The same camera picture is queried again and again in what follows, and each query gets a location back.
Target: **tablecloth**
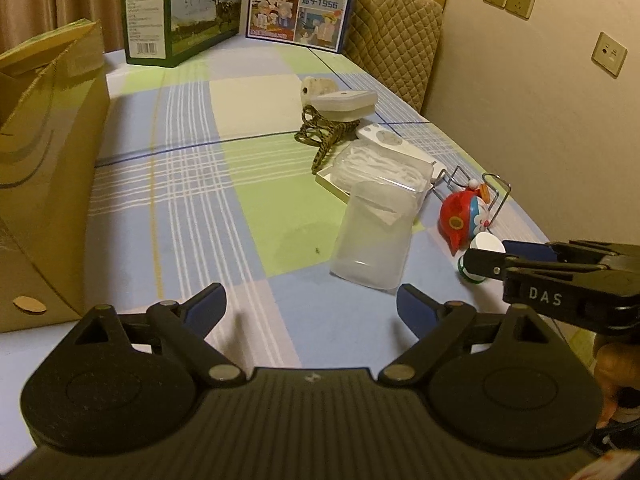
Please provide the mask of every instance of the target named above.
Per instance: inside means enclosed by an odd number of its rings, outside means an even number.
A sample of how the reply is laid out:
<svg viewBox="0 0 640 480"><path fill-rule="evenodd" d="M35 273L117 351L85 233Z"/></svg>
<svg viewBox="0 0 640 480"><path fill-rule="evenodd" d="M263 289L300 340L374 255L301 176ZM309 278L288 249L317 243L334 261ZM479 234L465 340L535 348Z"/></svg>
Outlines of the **tablecloth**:
<svg viewBox="0 0 640 480"><path fill-rule="evenodd" d="M126 65L107 54L111 108L96 164L86 234L86 302L142 312L211 282L228 293L207 340L255 366L370 367L415 342L395 297L330 275L345 205L310 173L316 149L293 138L306 76L378 92L377 123L448 168L482 169L438 127L336 54L236 37L175 69ZM467 285L439 234L430 194L404 271L439 301L502 312L502 285ZM501 238L546 240L514 200L492 227ZM0 470L33 444L22 384L70 324L0 335Z"/></svg>

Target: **red toy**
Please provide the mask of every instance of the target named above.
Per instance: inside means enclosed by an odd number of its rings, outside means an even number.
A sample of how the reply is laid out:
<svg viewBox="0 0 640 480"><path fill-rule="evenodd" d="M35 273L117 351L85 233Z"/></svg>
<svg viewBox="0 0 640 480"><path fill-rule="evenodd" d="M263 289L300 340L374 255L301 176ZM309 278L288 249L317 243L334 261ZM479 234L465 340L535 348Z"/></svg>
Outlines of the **red toy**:
<svg viewBox="0 0 640 480"><path fill-rule="evenodd" d="M487 190L482 186L471 182L467 189L450 194L442 202L440 231L449 242L451 254L489 227L489 206L482 199L487 197Z"/></svg>

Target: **cardboard box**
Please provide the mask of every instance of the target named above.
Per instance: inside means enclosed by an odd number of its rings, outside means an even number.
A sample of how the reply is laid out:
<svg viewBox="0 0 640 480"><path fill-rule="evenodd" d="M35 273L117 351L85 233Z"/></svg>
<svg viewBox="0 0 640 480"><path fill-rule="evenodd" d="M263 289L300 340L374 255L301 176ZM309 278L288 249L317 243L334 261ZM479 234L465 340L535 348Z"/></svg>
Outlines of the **cardboard box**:
<svg viewBox="0 0 640 480"><path fill-rule="evenodd" d="M0 55L0 332L79 319L84 232L109 107L99 23Z"/></svg>
<svg viewBox="0 0 640 480"><path fill-rule="evenodd" d="M174 67L239 30L241 0L121 0L127 62Z"/></svg>

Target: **white remote control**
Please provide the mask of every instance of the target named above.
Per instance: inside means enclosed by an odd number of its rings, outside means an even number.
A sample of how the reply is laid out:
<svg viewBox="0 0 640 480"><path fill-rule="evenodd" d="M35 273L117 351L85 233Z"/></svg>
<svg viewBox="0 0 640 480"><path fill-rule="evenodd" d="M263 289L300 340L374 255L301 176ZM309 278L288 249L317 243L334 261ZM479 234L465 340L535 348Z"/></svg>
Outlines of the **white remote control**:
<svg viewBox="0 0 640 480"><path fill-rule="evenodd" d="M417 158L428 164L433 164L433 176L431 181L437 180L440 172L446 169L445 165L439 160L433 158L429 153L421 150L412 143L404 140L395 132L387 130L384 126L376 123L369 123L369 121L362 121L360 127L356 130L356 135L361 140L368 140L369 142L375 142L376 144L392 150L393 152L402 153L403 155Z"/></svg>

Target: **yellow stripe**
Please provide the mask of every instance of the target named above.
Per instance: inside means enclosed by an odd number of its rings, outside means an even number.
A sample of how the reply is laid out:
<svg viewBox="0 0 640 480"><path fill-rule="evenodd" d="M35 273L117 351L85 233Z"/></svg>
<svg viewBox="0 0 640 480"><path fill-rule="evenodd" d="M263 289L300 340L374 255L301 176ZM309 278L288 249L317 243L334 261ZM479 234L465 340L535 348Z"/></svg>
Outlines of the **yellow stripe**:
<svg viewBox="0 0 640 480"><path fill-rule="evenodd" d="M166 70L162 71L162 79L160 81L160 88L158 89L158 97L156 97L156 105L154 107L153 121L151 124L151 142L150 151L156 147L156 125L158 124L158 108L160 106L160 95L164 88L164 76ZM160 264L160 250L158 248L158 222L156 220L156 158L151 157L151 176L149 177L149 193L151 201L149 203L150 213L150 230L151 230L151 253L154 260L154 276L156 277L156 294L158 298L162 300L164 298L164 288L162 287L162 267Z"/></svg>

